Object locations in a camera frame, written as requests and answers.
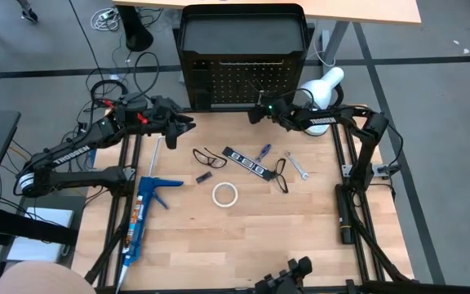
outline black glasses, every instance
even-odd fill
[[[281,188],[283,193],[287,194],[289,190],[287,189],[286,179],[282,175],[285,165],[286,160],[284,158],[278,159],[277,165],[275,166],[275,170],[272,171],[272,177],[273,179],[277,179],[278,186]]]
[[[225,166],[226,163],[228,162],[228,160],[221,158],[219,155],[213,154],[212,152],[210,152],[210,150],[206,148],[204,150],[206,150],[209,154],[213,155],[214,157],[205,155],[204,153],[202,153],[201,151],[197,149],[193,149],[193,156],[195,156],[195,159],[198,162],[204,165],[213,167],[213,168],[221,168]]]

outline wrench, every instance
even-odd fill
[[[305,172],[302,167],[296,162],[296,160],[293,158],[293,155],[291,155],[290,151],[286,151],[286,157],[288,157],[291,160],[291,163],[293,163],[293,166],[299,171],[302,180],[307,180],[309,178],[309,174]]]

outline white desk lamp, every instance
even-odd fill
[[[324,76],[317,80],[306,82],[300,88],[310,90],[313,93],[315,100],[316,109],[327,109],[327,106],[331,101],[331,93],[333,88],[338,85],[344,78],[344,71],[341,68],[334,67],[328,71]],[[311,96],[309,93],[304,91],[305,97],[308,99],[308,103],[311,103]],[[311,136],[322,136],[326,133],[329,125],[325,126],[314,126],[306,130]]]

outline black storage crate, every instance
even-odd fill
[[[208,110],[296,89],[313,27],[297,4],[192,5],[174,34],[190,106]]]

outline wooden workbench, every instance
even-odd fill
[[[113,5],[182,9],[193,4],[296,3],[312,18],[419,25],[416,0],[113,0]]]
[[[313,262],[313,272],[305,279],[307,286],[344,285],[348,278],[360,283],[355,248],[339,240],[334,188],[341,179],[329,132],[309,137],[286,132],[266,119],[250,125],[245,113],[191,116],[197,127],[179,138],[176,150],[168,150],[162,142],[153,170],[153,176],[183,180],[184,185],[157,191],[170,210],[156,202],[150,205],[142,257],[131,266],[122,289],[253,287],[266,274],[277,276],[290,258],[303,256]],[[156,139],[143,139],[139,176],[148,172]],[[266,143],[273,147],[263,160],[264,166],[274,169],[289,150],[310,178],[302,180],[288,161],[283,175],[290,192],[283,194],[275,180],[266,182],[250,175],[232,161],[214,170],[192,155],[193,148],[207,147],[221,154],[229,146],[256,156]],[[100,149],[96,167],[116,165],[120,148],[118,144]],[[374,162],[381,162],[378,150]],[[213,177],[198,185],[195,178],[208,171]],[[213,187],[222,181],[237,186],[239,199],[233,207],[219,208],[211,201]],[[371,186],[367,198],[379,245],[403,274],[412,276],[389,188]],[[103,248],[110,204],[110,195],[104,194],[84,211],[72,266],[83,276]],[[372,274],[368,250],[366,256]],[[112,256],[110,273],[115,260]]]

